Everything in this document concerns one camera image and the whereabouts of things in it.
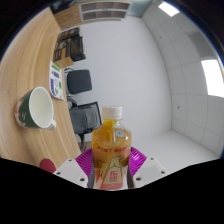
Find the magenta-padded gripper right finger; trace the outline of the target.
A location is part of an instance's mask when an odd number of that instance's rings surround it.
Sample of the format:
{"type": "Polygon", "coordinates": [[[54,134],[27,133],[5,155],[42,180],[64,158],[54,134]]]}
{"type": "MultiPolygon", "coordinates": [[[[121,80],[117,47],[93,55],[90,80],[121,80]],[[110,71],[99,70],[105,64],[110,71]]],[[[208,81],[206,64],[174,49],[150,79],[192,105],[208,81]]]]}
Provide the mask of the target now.
{"type": "Polygon", "coordinates": [[[166,175],[166,169],[155,157],[147,157],[136,148],[131,148],[128,163],[129,188],[141,188],[166,175]]]}

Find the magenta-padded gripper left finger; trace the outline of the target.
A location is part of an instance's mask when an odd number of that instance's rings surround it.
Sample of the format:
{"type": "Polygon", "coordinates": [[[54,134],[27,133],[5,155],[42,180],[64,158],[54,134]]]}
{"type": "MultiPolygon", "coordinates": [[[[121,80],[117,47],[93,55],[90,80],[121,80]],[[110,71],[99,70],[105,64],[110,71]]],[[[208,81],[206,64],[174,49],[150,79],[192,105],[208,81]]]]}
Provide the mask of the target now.
{"type": "Polygon", "coordinates": [[[92,188],[95,178],[92,149],[86,150],[75,159],[67,159],[54,174],[81,187],[92,188]]]}

